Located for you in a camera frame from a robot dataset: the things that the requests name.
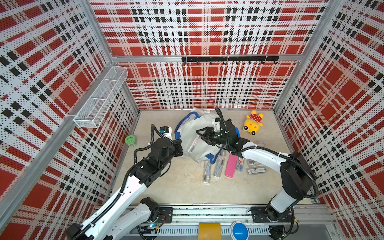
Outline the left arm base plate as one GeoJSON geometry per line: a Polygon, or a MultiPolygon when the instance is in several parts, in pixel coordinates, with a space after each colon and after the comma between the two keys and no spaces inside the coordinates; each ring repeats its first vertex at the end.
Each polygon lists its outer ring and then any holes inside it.
{"type": "Polygon", "coordinates": [[[173,211],[172,207],[159,207],[152,211],[149,221],[156,224],[170,224],[173,219],[173,211]]]}

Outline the white canvas bag blue handles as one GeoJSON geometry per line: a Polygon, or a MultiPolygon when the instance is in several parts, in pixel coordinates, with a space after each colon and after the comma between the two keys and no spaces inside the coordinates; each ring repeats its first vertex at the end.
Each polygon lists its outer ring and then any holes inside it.
{"type": "Polygon", "coordinates": [[[183,154],[197,163],[209,160],[211,165],[216,163],[217,157],[224,147],[221,145],[210,146],[196,134],[196,130],[205,127],[214,127],[219,130],[220,121],[227,121],[220,108],[214,111],[193,108],[176,126],[175,139],[182,140],[183,154]]]}

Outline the pink pencil case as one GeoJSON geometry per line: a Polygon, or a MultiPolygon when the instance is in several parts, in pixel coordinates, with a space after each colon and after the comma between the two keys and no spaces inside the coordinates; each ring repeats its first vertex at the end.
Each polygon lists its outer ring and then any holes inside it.
{"type": "Polygon", "coordinates": [[[226,177],[228,177],[228,178],[233,178],[234,177],[234,174],[235,174],[235,171],[236,171],[236,167],[237,167],[237,163],[238,163],[238,156],[230,154],[228,162],[227,162],[226,171],[225,171],[225,176],[226,177]]]}

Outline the clear case barcode label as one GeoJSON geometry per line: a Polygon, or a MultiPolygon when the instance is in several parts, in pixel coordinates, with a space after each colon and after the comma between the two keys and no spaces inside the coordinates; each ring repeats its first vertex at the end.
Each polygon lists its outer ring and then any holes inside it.
{"type": "Polygon", "coordinates": [[[263,174],[266,173],[267,169],[265,167],[256,167],[256,168],[248,168],[247,169],[247,174],[248,175],[258,175],[258,174],[263,174]]]}

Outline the clear compass case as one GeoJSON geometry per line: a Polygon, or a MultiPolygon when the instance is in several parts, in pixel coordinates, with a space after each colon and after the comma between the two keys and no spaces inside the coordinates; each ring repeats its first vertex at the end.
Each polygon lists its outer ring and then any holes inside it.
{"type": "Polygon", "coordinates": [[[211,183],[211,163],[209,160],[204,163],[203,184],[211,183]]]}

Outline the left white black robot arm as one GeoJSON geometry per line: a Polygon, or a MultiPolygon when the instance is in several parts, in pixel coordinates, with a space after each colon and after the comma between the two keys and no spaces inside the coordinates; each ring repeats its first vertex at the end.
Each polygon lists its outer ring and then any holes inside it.
{"type": "Polygon", "coordinates": [[[68,240],[119,240],[140,224],[158,218],[159,204],[146,198],[128,214],[124,212],[156,179],[165,174],[173,157],[183,154],[181,140],[172,139],[169,126],[157,129],[151,125],[151,141],[148,146],[134,151],[149,154],[125,174],[122,186],[112,197],[82,224],[73,223],[66,230],[68,240]]]}

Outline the small clear stationery pack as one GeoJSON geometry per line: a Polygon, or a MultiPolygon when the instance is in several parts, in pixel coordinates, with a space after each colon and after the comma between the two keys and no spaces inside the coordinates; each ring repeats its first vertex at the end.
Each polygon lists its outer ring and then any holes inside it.
{"type": "Polygon", "coordinates": [[[244,159],[238,157],[237,164],[236,164],[236,171],[242,172],[244,169],[244,159]]]}

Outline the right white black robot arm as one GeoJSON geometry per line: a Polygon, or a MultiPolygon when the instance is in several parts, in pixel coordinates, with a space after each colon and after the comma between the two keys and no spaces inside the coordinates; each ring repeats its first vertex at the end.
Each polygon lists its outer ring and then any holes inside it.
{"type": "Polygon", "coordinates": [[[268,202],[265,209],[270,222],[278,222],[286,210],[307,198],[319,197],[316,177],[304,157],[297,152],[278,153],[240,137],[231,119],[225,120],[215,107],[218,118],[212,126],[197,129],[196,134],[210,146],[220,145],[230,154],[261,163],[281,175],[282,189],[268,202]]]}

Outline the clear plastic compass set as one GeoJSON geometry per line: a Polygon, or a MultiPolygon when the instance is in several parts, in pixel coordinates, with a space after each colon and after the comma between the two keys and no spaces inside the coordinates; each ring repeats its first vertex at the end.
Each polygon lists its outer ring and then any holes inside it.
{"type": "Polygon", "coordinates": [[[253,160],[246,160],[248,167],[257,167],[257,166],[263,166],[263,164],[253,161],[253,160]]]}

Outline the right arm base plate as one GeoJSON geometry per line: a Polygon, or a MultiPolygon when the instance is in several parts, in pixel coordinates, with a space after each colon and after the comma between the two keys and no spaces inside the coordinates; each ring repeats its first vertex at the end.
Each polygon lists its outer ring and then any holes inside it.
{"type": "Polygon", "coordinates": [[[288,223],[293,215],[289,209],[279,213],[272,207],[256,206],[251,207],[251,216],[254,223],[288,223]]]}

